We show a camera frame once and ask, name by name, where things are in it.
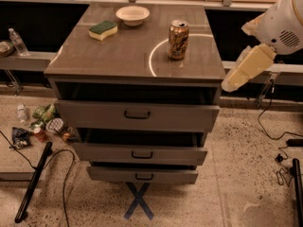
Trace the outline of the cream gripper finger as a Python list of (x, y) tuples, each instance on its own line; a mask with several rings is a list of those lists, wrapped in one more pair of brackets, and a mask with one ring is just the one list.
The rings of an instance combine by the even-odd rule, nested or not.
[(267, 44), (251, 48), (247, 46), (239, 56), (236, 65), (227, 73), (222, 82), (226, 92), (237, 91), (250, 79), (255, 78), (274, 63), (276, 52)]
[(262, 16), (258, 16), (257, 18), (245, 23), (242, 27), (241, 30), (247, 34), (248, 36), (258, 36), (258, 29), (259, 25), (261, 22)]

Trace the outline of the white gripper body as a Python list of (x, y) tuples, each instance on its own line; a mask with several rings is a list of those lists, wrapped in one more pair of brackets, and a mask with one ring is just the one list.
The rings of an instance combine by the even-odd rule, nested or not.
[(303, 0), (279, 0), (263, 13), (258, 36), (278, 55), (290, 55), (303, 48)]

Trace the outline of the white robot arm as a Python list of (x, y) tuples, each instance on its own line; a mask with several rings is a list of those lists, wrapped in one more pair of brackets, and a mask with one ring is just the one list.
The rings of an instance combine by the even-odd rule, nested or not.
[(278, 0), (260, 16), (242, 26), (259, 45), (247, 46), (222, 82), (234, 92), (274, 63), (276, 55), (290, 55), (303, 48), (303, 0)]

